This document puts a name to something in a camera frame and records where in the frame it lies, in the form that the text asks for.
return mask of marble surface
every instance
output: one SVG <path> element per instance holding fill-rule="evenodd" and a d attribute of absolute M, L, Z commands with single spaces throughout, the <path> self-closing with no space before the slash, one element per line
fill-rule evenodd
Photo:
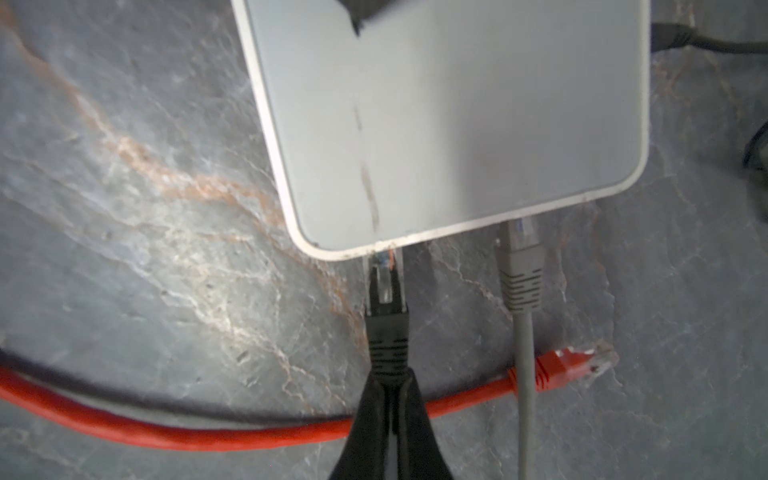
<path fill-rule="evenodd" d="M 764 38 L 760 0 L 655 20 Z M 359 261 L 291 244 L 227 0 L 0 2 L 0 349 L 115 412 L 288 425 L 353 412 Z M 646 171 L 546 214 L 541 351 L 613 343 L 591 386 L 539 397 L 539 478 L 768 475 L 768 223 L 740 169 L 768 59 L 655 55 Z M 425 396 L 511 363 L 491 228 L 405 250 Z M 434 422 L 456 478 L 515 478 L 512 398 Z M 341 441 L 238 453 L 88 438 L 0 403 L 0 477 L 319 478 Z"/>

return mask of white router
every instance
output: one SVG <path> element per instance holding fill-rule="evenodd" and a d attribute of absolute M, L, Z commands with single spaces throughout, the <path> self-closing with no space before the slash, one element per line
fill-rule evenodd
<path fill-rule="evenodd" d="M 648 0 L 233 0 L 290 236 L 343 260 L 616 194 L 647 158 Z"/>

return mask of gray top panel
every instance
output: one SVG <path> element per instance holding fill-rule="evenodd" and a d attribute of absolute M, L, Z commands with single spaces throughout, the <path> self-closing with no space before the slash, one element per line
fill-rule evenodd
<path fill-rule="evenodd" d="M 288 227 L 316 257 L 612 194 L 644 166 L 646 2 L 411 0 L 359 37 L 335 0 L 246 6 Z"/>

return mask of red cable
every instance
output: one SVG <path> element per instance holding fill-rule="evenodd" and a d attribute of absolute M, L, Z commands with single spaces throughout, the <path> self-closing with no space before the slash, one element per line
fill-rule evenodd
<path fill-rule="evenodd" d="M 538 357 L 537 390 L 558 388 L 587 375 L 591 358 L 591 354 L 569 350 Z M 515 369 L 509 369 L 509 375 L 504 379 L 427 402 L 427 412 L 430 418 L 435 418 L 509 393 L 517 393 Z M 155 425 L 81 405 L 4 367 L 0 367 L 0 399 L 85 435 L 150 449 L 189 452 L 276 449 L 329 442 L 346 437 L 352 426 L 352 419 L 264 430 L 182 429 Z"/>

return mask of white rounded edge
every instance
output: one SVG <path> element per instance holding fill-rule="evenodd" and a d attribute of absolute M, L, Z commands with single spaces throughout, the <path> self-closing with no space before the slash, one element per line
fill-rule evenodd
<path fill-rule="evenodd" d="M 597 200 L 598 198 L 609 197 L 631 187 L 637 181 L 637 179 L 640 178 L 643 170 L 645 170 L 645 165 L 648 160 L 648 142 L 650 135 L 650 0 L 642 0 L 641 2 L 641 22 L 646 25 L 646 28 L 641 29 L 641 47 L 644 48 L 644 52 L 642 52 L 641 56 L 641 69 L 643 72 L 641 85 L 641 154 L 637 163 L 637 168 L 635 168 L 635 170 L 627 178 L 610 187 L 590 190 L 581 194 L 544 202 L 543 204 L 533 205 L 530 207 L 518 208 L 517 210 L 506 212 L 504 214 L 491 215 L 490 217 L 484 217 L 479 220 L 472 220 L 469 222 L 457 223 L 447 227 L 435 228 L 434 230 L 412 233 L 410 235 L 405 235 L 404 237 L 399 237 L 392 240 L 378 241 L 363 247 L 355 247 L 347 250 L 324 250 L 319 248 L 310 243 L 304 237 L 301 229 L 299 228 L 299 222 L 296 218 L 296 211 L 293 208 L 293 200 L 290 195 L 285 167 L 283 166 L 282 162 L 283 157 L 280 153 L 280 142 L 277 140 L 277 133 L 275 131 L 275 126 L 272 119 L 272 110 L 270 107 L 269 99 L 266 96 L 266 86 L 264 84 L 264 78 L 261 74 L 256 40 L 253 36 L 253 29 L 251 28 L 250 24 L 250 15 L 248 13 L 246 1 L 247 0 L 232 0 L 232 9 L 235 14 L 237 30 L 240 33 L 240 43 L 243 46 L 243 54 L 245 55 L 248 75 L 250 76 L 250 82 L 253 86 L 253 96 L 256 98 L 256 104 L 259 111 L 259 120 L 261 122 L 261 129 L 263 132 L 264 140 L 266 142 L 267 153 L 270 156 L 270 163 L 272 164 L 272 170 L 275 176 L 277 194 L 280 198 L 280 204 L 283 206 L 283 215 L 285 216 L 286 227 L 288 229 L 288 234 L 290 235 L 291 240 L 296 244 L 299 250 L 303 251 L 311 257 L 317 258 L 318 260 L 340 261 L 356 257 L 364 257 L 365 255 L 370 255 L 371 253 L 380 252 L 383 250 L 390 250 L 393 248 L 404 247 L 406 245 L 420 243 L 427 240 L 434 240 L 435 238 L 446 237 L 448 235 L 454 235 L 468 230 L 474 230 L 476 228 L 487 227 L 488 225 L 493 225 L 494 223 L 501 223 L 507 220 L 513 220 L 515 218 L 529 217 L 531 215 L 541 214 L 550 210 L 556 210 L 562 207 L 570 207 L 571 205 Z"/>

